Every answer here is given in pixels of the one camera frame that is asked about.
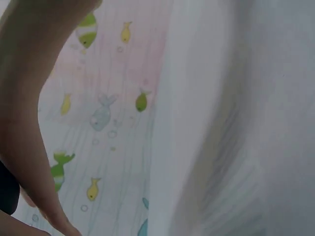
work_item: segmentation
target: fish print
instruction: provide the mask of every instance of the fish print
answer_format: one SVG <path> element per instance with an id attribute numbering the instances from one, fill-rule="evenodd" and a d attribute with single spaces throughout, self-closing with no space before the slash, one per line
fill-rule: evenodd
<path id="1" fill-rule="evenodd" d="M 138 112 L 143 112 L 148 105 L 147 95 L 151 92 L 145 92 L 143 89 L 140 89 L 141 94 L 136 99 L 136 109 Z"/>
<path id="2" fill-rule="evenodd" d="M 97 22 L 92 12 L 81 21 L 75 33 L 85 49 L 88 49 L 92 45 L 97 35 Z"/>
<path id="3" fill-rule="evenodd" d="M 110 105 L 112 105 L 118 98 L 118 95 L 107 97 L 106 94 L 102 95 L 98 101 L 102 107 L 98 108 L 90 119 L 90 125 L 95 131 L 102 131 L 103 128 L 109 123 L 111 118 Z"/>
<path id="4" fill-rule="evenodd" d="M 62 116 L 66 115 L 70 108 L 71 108 L 71 100 L 70 100 L 70 97 L 71 97 L 71 94 L 70 93 L 66 93 L 64 95 L 64 98 L 63 98 L 63 104 L 61 105 L 60 107 L 60 114 Z"/>
<path id="5" fill-rule="evenodd" d="M 123 43 L 128 43 L 131 37 L 129 26 L 132 22 L 125 22 L 121 33 L 121 39 Z"/>
<path id="6" fill-rule="evenodd" d="M 65 152 L 55 152 L 54 159 L 57 161 L 57 165 L 50 168 L 51 174 L 55 181 L 55 191 L 58 192 L 64 183 L 64 164 L 70 162 L 75 157 L 75 154 L 71 156 L 66 155 Z"/>
<path id="7" fill-rule="evenodd" d="M 91 178 L 91 186 L 87 190 L 88 199 L 93 202 L 98 196 L 98 186 L 97 182 L 100 181 L 100 178 Z"/>
<path id="8" fill-rule="evenodd" d="M 142 199 L 142 202 L 144 204 L 144 207 L 146 209 L 149 209 L 149 201 L 146 198 Z M 148 219 L 146 219 L 143 224 L 141 225 L 138 236 L 147 236 L 148 235 Z"/>

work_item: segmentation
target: black object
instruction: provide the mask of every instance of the black object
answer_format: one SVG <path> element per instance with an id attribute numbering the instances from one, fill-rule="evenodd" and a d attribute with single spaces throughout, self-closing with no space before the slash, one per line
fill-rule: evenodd
<path id="1" fill-rule="evenodd" d="M 12 215 L 18 206 L 20 184 L 0 161 L 0 210 Z"/>

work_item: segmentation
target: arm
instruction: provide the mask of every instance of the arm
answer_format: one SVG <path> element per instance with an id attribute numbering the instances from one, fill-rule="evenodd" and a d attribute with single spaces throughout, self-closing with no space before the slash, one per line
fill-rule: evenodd
<path id="1" fill-rule="evenodd" d="M 97 2 L 12 0 L 0 20 L 0 158 L 66 236 L 78 234 L 69 227 L 55 192 L 37 104 L 64 43 Z M 0 229 L 7 220 L 14 221 L 0 212 Z"/>

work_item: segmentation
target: blue fish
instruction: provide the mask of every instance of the blue fish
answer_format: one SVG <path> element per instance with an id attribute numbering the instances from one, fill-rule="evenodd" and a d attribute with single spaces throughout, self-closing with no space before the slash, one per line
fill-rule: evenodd
<path id="1" fill-rule="evenodd" d="M 138 236 L 147 236 L 148 235 L 148 219 L 141 225 L 138 232 Z"/>
<path id="2" fill-rule="evenodd" d="M 146 209 L 149 209 L 149 201 L 148 201 L 148 199 L 142 198 L 142 202 L 143 202 L 143 204 L 144 204 L 144 207 L 145 207 Z"/>
<path id="3" fill-rule="evenodd" d="M 98 101 L 102 107 L 98 108 L 90 119 L 90 125 L 95 131 L 102 131 L 103 128 L 109 123 L 111 118 L 110 105 L 112 105 L 118 98 L 118 95 L 107 97 L 106 94 L 102 95 Z"/>
<path id="4" fill-rule="evenodd" d="M 146 209 L 149 209 L 149 201 L 146 198 L 142 199 L 142 202 L 144 204 L 144 207 Z M 147 236 L 148 235 L 148 219 L 146 219 L 143 224 L 141 225 L 138 236 Z"/>

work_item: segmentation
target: green fish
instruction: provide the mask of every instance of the green fish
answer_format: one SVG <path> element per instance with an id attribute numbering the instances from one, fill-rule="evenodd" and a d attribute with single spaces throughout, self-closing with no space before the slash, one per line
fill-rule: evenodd
<path id="1" fill-rule="evenodd" d="M 57 165 L 50 168 L 51 174 L 55 181 L 55 191 L 58 192 L 64 183 L 64 169 L 63 165 L 70 162 L 74 158 L 75 154 L 71 156 L 66 155 L 65 152 L 55 152 L 54 159 L 57 161 Z"/>
<path id="2" fill-rule="evenodd" d="M 147 95 L 151 92 L 145 92 L 144 90 L 140 89 L 141 94 L 138 96 L 136 100 L 136 109 L 138 112 L 143 112 L 148 105 Z"/>
<path id="3" fill-rule="evenodd" d="M 75 33 L 83 47 L 88 49 L 92 45 L 97 34 L 97 23 L 93 13 L 89 13 L 81 21 Z"/>

